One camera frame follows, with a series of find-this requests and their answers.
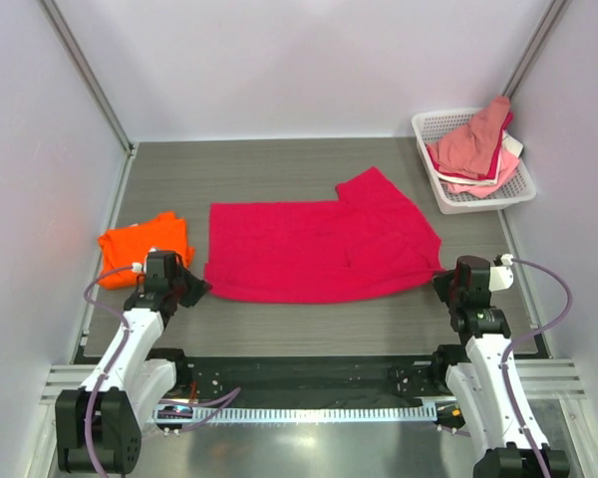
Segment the crimson red t shirt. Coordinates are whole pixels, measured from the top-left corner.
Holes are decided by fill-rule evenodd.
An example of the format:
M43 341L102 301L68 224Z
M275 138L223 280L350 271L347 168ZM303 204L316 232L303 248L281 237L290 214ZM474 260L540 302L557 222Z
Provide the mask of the crimson red t shirt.
M326 201L214 203L204 278L214 295L264 304L337 304L427 284L442 240L417 205L371 167Z

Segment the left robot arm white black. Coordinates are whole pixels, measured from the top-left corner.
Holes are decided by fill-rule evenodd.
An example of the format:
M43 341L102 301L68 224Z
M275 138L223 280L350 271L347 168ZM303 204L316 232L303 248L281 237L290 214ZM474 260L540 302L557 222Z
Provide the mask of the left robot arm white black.
M114 338L94 370L55 400L57 463L65 473L130 474L153 409L167 394L180 397L191 388L183 351L153 346L177 309L194 306L209 284L170 250L151 250L127 269L139 281L115 313Z

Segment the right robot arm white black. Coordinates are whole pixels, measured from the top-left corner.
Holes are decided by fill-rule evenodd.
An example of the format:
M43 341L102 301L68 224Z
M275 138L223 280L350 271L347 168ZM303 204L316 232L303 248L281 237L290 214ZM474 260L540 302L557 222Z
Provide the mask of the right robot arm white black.
M460 256L433 285L448 307L457 346L441 346L429 370L432 387L452 393L472 440L475 477L567 477L571 465L549 443L534 418L514 357L521 339L511 336L504 312L491 296L514 281L510 254L494 261Z

